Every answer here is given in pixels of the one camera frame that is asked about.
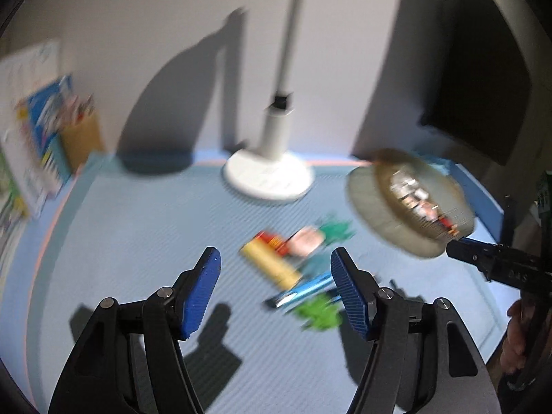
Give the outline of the right hand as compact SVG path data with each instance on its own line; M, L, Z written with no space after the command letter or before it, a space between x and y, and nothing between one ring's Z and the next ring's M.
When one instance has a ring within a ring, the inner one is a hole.
M500 365L506 375L512 375L525 367L526 340L521 326L522 303L516 301L509 307L507 316L510 318L505 338L502 342Z

